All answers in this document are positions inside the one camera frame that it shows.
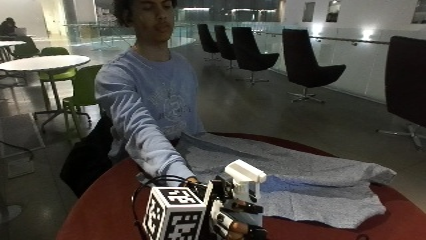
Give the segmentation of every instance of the man's arm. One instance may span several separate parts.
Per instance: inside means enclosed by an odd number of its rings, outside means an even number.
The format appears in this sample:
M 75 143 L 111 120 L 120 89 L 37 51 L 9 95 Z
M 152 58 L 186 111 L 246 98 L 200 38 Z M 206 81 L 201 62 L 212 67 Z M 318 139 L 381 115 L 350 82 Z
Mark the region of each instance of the man's arm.
M 151 176 L 194 176 L 186 162 L 160 131 L 135 89 L 131 75 L 120 68 L 103 69 L 96 78 L 96 97 L 112 118 L 133 160 Z

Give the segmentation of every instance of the gray floor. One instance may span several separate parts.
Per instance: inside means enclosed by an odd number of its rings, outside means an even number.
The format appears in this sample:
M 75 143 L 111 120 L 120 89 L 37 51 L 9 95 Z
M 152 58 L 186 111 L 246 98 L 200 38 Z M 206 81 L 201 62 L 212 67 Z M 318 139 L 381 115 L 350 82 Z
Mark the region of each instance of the gray floor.
M 39 48 L 68 46 L 67 41 L 36 42 Z M 71 46 L 73 54 L 87 55 L 99 64 L 120 50 L 92 50 L 91 45 Z M 317 147 L 332 154 L 365 162 L 378 163 L 398 172 L 393 187 L 426 212 L 426 153 L 415 150 L 410 139 L 376 133 L 376 129 L 405 128 L 405 121 L 386 112 L 382 104 L 349 96 L 326 88 L 313 91 L 326 104 L 292 103 L 288 91 L 301 87 L 285 76 L 264 71 L 258 77 L 269 83 L 252 86 L 234 78 L 249 72 L 225 70 L 228 61 L 204 62 L 208 56 L 194 43 L 176 48 L 193 63 L 200 78 L 200 114 L 208 131 L 241 132 L 284 138 Z M 27 86 L 13 86 L 15 79 L 0 80 L 0 117 L 44 109 L 36 74 L 29 74 Z M 61 97 L 72 95 L 69 82 L 59 84 Z M 87 108 L 95 123 L 97 107 Z M 71 143 L 67 141 L 64 119 L 57 117 L 47 125 L 43 135 L 45 149 L 36 151 L 32 174 L 5 179 L 1 160 L 1 193 L 9 205 L 23 206 L 23 213 L 0 226 L 1 240 L 55 239 L 76 197 L 59 178 Z

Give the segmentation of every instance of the gray sweatshirt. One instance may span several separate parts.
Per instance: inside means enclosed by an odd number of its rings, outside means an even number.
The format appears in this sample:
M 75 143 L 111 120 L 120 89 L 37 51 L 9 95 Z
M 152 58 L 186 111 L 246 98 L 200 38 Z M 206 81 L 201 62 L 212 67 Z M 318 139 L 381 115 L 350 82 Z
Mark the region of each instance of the gray sweatshirt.
M 104 65 L 96 77 L 96 99 L 113 122 L 113 162 L 127 151 L 153 177 L 194 176 L 169 140 L 181 132 L 204 132 L 197 84 L 190 64 L 175 52 L 169 61 L 152 62 L 129 49 Z

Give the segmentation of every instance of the man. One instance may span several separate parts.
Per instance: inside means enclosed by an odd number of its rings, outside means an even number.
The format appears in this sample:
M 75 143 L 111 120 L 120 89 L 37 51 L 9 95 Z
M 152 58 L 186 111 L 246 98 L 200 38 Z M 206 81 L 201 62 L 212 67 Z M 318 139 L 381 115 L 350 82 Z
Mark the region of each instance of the man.
M 0 35 L 1 36 L 13 36 L 15 35 L 15 20 L 13 18 L 8 17 L 3 23 L 0 24 Z
M 113 122 L 109 157 L 117 162 L 128 153 L 147 175 L 196 181 L 173 147 L 182 132 L 204 132 L 197 77 L 186 59 L 168 48 L 176 0 L 115 0 L 113 4 L 119 23 L 135 29 L 136 43 L 96 77 L 97 102 Z

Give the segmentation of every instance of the white plastic part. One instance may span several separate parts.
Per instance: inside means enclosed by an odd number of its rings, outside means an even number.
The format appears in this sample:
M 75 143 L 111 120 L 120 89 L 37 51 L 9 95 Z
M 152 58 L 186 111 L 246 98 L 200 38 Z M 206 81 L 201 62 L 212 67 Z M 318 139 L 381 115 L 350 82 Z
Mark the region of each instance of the white plastic part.
M 253 167 L 242 160 L 233 161 L 226 167 L 225 172 L 233 177 L 236 182 L 256 182 L 266 181 L 266 174 L 262 170 Z
M 225 172 L 233 178 L 236 197 L 244 201 L 252 202 L 249 197 L 249 183 L 253 182 L 256 184 L 256 198 L 260 199 L 260 183 L 266 181 L 265 172 L 240 159 L 225 167 Z

